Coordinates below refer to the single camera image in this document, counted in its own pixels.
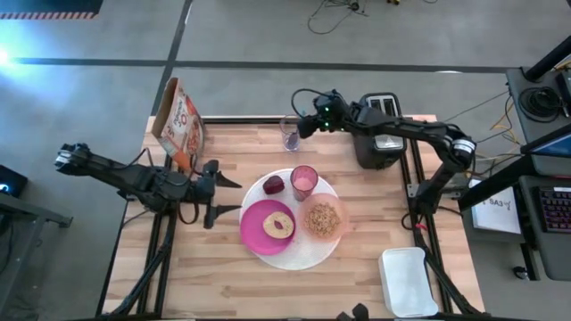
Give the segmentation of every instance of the concrete floor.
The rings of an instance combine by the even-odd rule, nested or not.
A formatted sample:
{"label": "concrete floor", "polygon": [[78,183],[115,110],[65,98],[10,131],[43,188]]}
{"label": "concrete floor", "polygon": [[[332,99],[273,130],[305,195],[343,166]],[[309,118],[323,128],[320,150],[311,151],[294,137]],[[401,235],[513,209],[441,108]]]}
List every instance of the concrete floor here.
{"label": "concrete floor", "polygon": [[[122,59],[132,66],[136,60],[172,63],[166,60],[184,2],[106,0],[96,21],[0,21],[0,48],[16,57],[59,59],[52,65],[0,67],[0,163],[29,177],[26,200],[75,218],[69,230],[46,230],[22,281],[19,300],[25,304],[20,305],[33,307],[41,320],[94,315],[125,207],[107,185],[56,173],[54,156],[63,143],[85,142],[95,152],[130,161],[142,143],[165,71],[63,64],[83,59],[98,64]],[[316,36],[305,23],[318,4],[194,0],[177,59],[426,65],[435,70],[438,65],[511,67],[537,61],[571,29],[571,9],[564,0],[440,0],[432,5],[404,0],[398,7],[369,0],[368,18],[353,15],[332,34]],[[329,10],[315,20],[316,28],[339,14]],[[203,115],[290,113],[290,94],[306,86],[336,88],[348,100],[392,91],[403,112],[445,119],[506,90],[501,73],[175,68],[172,75],[183,79]],[[300,95],[299,104],[309,106],[311,98]],[[454,122],[476,139],[486,137],[503,114],[505,99]],[[518,126],[516,132],[523,139]],[[479,152],[493,155],[510,148],[498,138],[479,145]],[[568,319],[571,284],[545,277],[537,283],[519,281],[509,270],[522,261],[516,244],[468,235],[488,312]],[[24,310],[20,318],[34,319],[34,312]]]}

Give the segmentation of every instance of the keyboard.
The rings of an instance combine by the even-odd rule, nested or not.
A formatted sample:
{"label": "keyboard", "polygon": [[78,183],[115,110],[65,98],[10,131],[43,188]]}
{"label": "keyboard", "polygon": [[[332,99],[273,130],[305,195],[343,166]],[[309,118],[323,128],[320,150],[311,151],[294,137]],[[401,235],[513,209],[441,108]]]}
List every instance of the keyboard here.
{"label": "keyboard", "polygon": [[571,234],[571,188],[541,187],[538,189],[542,224],[545,232]]}

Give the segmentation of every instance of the cereal box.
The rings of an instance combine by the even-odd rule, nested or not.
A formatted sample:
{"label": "cereal box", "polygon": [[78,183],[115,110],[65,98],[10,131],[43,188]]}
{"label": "cereal box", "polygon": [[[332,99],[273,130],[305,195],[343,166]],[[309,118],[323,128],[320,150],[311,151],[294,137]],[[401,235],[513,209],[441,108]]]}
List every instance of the cereal box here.
{"label": "cereal box", "polygon": [[184,170],[190,170],[201,156],[203,122],[180,79],[171,78],[167,83],[151,132]]}

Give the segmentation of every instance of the cereal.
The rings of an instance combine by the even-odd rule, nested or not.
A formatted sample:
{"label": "cereal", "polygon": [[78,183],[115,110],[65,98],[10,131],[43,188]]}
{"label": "cereal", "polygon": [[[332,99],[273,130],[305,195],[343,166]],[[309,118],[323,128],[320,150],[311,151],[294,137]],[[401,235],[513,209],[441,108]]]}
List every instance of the cereal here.
{"label": "cereal", "polygon": [[315,236],[327,238],[339,227],[341,219],[333,206],[321,203],[311,208],[303,224]]}

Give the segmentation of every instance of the pink cup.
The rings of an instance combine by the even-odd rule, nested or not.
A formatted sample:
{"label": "pink cup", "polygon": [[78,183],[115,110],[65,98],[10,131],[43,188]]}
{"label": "pink cup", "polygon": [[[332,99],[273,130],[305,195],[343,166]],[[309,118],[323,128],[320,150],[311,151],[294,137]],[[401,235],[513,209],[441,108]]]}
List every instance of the pink cup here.
{"label": "pink cup", "polygon": [[313,189],[318,184],[319,176],[315,169],[301,165],[292,171],[290,181],[294,187],[295,200],[302,202],[313,193]]}

